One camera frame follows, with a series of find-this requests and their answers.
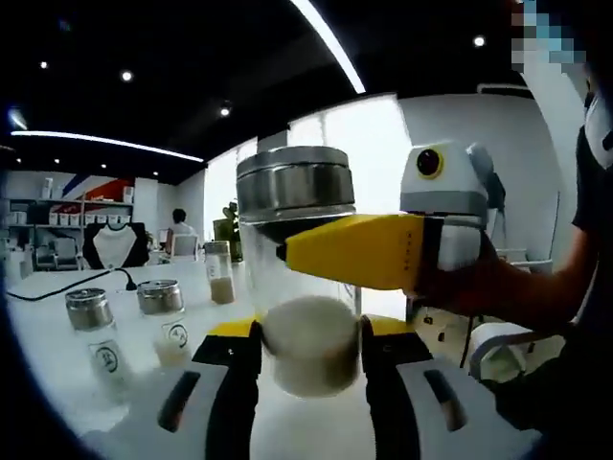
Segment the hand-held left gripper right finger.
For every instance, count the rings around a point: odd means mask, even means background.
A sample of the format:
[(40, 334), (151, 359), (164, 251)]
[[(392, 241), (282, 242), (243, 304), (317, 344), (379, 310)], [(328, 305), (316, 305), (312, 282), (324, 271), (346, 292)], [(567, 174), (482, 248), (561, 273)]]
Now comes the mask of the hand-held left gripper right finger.
[(378, 459), (529, 459), (539, 432), (500, 416), (484, 385), (434, 359), (402, 320), (364, 315), (361, 360)]

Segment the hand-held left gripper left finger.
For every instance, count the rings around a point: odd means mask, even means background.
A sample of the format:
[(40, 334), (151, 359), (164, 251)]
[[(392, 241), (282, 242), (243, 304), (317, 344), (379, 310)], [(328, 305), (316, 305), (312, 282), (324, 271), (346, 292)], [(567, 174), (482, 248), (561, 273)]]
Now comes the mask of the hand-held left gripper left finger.
[(260, 372), (260, 324), (222, 323), (191, 361), (139, 381), (118, 423), (82, 441), (100, 459), (247, 459)]

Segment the person's right hand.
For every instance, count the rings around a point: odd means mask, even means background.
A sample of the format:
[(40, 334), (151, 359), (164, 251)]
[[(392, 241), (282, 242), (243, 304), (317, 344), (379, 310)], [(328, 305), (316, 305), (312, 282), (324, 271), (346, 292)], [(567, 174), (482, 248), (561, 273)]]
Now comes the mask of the person's right hand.
[(481, 233), (477, 260), (459, 269), (424, 272), (415, 294), (428, 306), (465, 315), (495, 316), (501, 310), (512, 282), (512, 267), (496, 254), (485, 233)]

